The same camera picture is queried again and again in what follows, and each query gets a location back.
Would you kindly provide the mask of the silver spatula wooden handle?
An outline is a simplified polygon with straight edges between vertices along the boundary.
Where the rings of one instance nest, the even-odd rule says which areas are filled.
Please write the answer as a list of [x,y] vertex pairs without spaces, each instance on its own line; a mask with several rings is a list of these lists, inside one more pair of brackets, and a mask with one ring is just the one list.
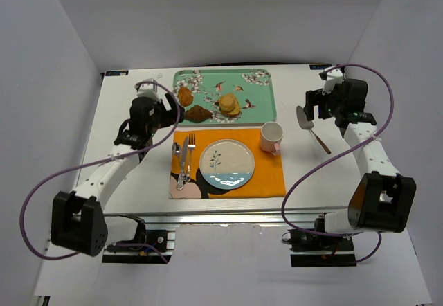
[[307,120],[307,116],[303,111],[303,108],[298,105],[296,107],[296,116],[298,120],[299,127],[303,130],[307,130],[311,133],[311,135],[317,140],[319,145],[324,149],[327,154],[331,154],[331,150],[328,146],[323,142],[323,140],[315,133],[314,131],[314,123],[310,120]]

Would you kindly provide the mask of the dark brown croissant bread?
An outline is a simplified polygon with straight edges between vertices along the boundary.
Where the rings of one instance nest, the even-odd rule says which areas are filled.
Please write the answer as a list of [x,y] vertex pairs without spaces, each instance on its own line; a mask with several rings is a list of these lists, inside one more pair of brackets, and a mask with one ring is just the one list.
[[191,123],[202,123],[213,117],[213,113],[200,105],[194,105],[185,111],[185,119]]

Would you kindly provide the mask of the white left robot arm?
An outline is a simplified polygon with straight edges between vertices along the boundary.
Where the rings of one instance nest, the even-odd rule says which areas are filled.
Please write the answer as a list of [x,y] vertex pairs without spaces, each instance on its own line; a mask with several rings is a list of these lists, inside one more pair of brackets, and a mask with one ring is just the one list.
[[156,131],[183,120],[183,109],[171,93],[165,95],[171,108],[149,89],[132,100],[129,118],[119,127],[107,160],[70,192],[53,199],[51,242],[90,256],[109,244],[131,247],[146,240],[145,227],[133,216],[107,217],[103,210],[124,178],[144,159]]

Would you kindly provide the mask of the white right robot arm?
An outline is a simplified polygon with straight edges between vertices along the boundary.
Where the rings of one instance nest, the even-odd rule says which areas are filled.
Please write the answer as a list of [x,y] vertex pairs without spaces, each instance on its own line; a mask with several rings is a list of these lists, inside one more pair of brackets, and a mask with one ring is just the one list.
[[367,94],[367,82],[345,79],[308,91],[305,106],[297,109],[308,121],[334,118],[341,136],[354,148],[361,175],[348,207],[317,219],[316,230],[322,233],[400,233],[406,227],[417,185],[390,162],[376,135],[374,116],[364,110]]

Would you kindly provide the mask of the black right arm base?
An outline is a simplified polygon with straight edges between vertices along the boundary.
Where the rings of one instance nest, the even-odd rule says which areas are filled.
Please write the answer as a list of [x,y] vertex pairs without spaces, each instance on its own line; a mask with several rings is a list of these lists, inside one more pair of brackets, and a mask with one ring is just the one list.
[[327,237],[290,229],[282,235],[281,240],[290,246],[293,268],[356,266],[351,237]]

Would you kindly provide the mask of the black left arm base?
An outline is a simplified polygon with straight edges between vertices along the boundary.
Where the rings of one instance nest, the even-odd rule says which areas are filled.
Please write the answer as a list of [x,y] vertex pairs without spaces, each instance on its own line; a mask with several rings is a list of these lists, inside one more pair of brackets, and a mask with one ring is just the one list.
[[148,228],[145,220],[131,215],[106,218],[108,237],[102,254],[104,264],[167,264],[168,249],[165,229]]

